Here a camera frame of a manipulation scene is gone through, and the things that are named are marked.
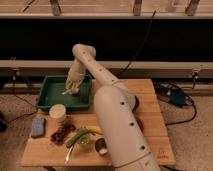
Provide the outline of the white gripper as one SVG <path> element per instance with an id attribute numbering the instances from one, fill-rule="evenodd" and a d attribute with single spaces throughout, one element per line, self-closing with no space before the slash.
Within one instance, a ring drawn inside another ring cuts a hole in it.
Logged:
<path id="1" fill-rule="evenodd" d="M 80 87 L 82 81 L 83 81 L 82 77 L 76 77 L 76 78 L 68 77 L 66 80 L 65 88 L 66 88 L 66 90 L 72 89 L 73 94 L 77 94 L 79 92 L 79 87 Z"/>

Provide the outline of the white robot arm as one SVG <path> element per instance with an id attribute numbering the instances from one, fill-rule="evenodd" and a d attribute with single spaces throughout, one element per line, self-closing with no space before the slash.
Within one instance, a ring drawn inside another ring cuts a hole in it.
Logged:
<path id="1" fill-rule="evenodd" d="M 66 90 L 77 93 L 86 70 L 101 85 L 93 104 L 115 171 L 161 171 L 133 114 L 137 97 L 95 60 L 94 47 L 75 44 L 72 53 Z"/>

